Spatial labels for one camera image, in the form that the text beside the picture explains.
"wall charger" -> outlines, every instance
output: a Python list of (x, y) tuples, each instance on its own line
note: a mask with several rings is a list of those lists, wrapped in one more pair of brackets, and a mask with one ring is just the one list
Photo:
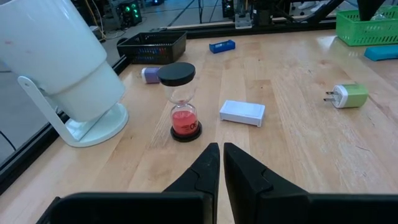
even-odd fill
[(265, 113), (265, 105), (226, 100), (220, 109), (220, 119), (261, 127)]
[(368, 90), (364, 85), (348, 84), (335, 85), (333, 91), (326, 92), (332, 98), (323, 100), (330, 101), (336, 108), (357, 108), (365, 104), (368, 98)]

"lamp stand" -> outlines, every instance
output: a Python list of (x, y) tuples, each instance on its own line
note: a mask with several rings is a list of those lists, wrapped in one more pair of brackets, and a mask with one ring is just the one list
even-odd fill
[(116, 103), (99, 118), (87, 122), (69, 119), (64, 124), (32, 80), (20, 76), (18, 83), (39, 107), (61, 138), (73, 147), (88, 147), (106, 141), (120, 132), (129, 119), (126, 108), (122, 104)]

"blue block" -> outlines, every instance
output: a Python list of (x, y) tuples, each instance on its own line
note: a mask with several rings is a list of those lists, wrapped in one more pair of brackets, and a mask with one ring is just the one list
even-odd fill
[(365, 57), (372, 61), (397, 59), (398, 45), (382, 46), (382, 47), (368, 47), (365, 50)]
[(226, 50), (233, 50), (235, 49), (235, 42), (228, 40), (217, 44), (209, 44), (209, 49), (214, 54), (224, 52)]

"wooden table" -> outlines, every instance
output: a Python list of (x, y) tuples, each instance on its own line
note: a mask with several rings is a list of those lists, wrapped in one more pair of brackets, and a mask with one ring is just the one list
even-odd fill
[[(121, 74), (127, 126), (83, 149), (58, 138), (0, 196), (0, 223), (33, 223), (55, 196), (75, 192), (160, 192), (210, 142), (220, 150), (233, 142), (310, 192), (398, 193), (396, 61), (371, 62), (333, 30), (233, 37), (236, 50), (208, 50), (225, 39), (188, 40), (180, 59), (197, 69), (197, 140), (171, 138), (173, 105), (162, 86), (143, 84), (143, 65), (131, 65)], [(362, 108), (338, 110), (322, 100), (335, 84), (354, 82), (370, 92)], [(221, 122), (225, 100), (265, 104), (263, 127)], [(233, 223), (223, 168), (220, 177), (218, 221)]]

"black basket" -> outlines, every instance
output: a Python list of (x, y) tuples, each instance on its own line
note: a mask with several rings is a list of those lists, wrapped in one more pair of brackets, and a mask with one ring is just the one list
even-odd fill
[(131, 63), (165, 65), (181, 57), (186, 42), (186, 32), (145, 32), (118, 44), (118, 52)]

